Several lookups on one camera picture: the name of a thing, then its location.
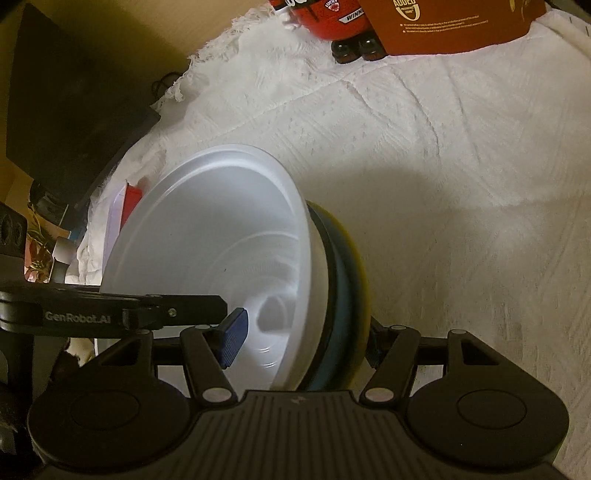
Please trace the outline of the white bowl blue outside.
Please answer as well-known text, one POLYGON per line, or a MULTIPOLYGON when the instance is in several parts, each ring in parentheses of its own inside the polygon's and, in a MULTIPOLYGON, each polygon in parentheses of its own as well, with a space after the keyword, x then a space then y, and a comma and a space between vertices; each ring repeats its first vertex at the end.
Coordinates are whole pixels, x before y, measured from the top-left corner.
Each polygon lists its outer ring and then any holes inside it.
POLYGON ((298 392, 351 387, 369 341, 370 287, 358 247, 328 210, 308 203, 328 265, 328 305, 315 355, 298 392))

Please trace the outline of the red plastic container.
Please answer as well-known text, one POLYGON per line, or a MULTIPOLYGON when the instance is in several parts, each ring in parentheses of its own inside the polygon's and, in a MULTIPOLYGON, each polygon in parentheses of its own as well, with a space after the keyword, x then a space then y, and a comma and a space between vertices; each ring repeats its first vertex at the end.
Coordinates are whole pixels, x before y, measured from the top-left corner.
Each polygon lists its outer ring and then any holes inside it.
POLYGON ((134 186, 130 183, 126 183, 123 191, 123 203, 119 229, 122 229, 124 227, 129 216, 134 211, 134 209, 136 208, 136 206, 142 198, 143 190, 140 186, 134 186))

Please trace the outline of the white rectangular plastic container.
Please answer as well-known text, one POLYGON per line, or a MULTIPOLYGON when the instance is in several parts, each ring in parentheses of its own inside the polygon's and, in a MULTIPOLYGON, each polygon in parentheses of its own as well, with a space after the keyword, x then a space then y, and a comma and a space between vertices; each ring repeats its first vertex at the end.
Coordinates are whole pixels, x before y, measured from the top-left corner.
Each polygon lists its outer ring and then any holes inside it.
POLYGON ((113 196, 107 212, 106 229, 103 245, 103 263, 108 261, 121 228, 123 205, 128 184, 125 183, 113 196))

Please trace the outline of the white textured cloth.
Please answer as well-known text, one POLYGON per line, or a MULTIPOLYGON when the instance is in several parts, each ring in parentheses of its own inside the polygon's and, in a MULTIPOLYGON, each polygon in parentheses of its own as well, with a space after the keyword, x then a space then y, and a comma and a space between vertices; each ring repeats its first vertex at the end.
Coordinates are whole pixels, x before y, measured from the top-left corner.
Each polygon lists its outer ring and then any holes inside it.
POLYGON ((110 199, 197 152, 276 157, 356 242, 374 315, 470 331, 570 414, 556 464, 590 475, 590 26, 550 10, 510 43, 338 65, 259 7, 195 53, 158 124, 92 196, 70 279, 98 284, 110 199))

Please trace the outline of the black monitor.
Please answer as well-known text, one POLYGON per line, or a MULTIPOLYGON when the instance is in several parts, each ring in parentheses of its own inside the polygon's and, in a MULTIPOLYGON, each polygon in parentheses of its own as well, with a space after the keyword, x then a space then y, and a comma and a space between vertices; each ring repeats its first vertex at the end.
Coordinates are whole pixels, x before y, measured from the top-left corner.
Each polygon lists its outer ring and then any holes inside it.
POLYGON ((36 7, 25 6, 10 78, 9 160, 80 208, 158 119, 119 75, 36 7))

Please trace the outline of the red quail eggs bag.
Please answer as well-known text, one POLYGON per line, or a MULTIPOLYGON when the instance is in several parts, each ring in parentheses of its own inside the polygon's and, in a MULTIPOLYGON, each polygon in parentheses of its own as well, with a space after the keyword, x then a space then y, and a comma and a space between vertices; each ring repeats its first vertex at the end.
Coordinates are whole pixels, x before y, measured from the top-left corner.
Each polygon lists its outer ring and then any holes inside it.
POLYGON ((374 0, 361 3, 390 55, 457 54, 525 36, 544 0, 374 0))

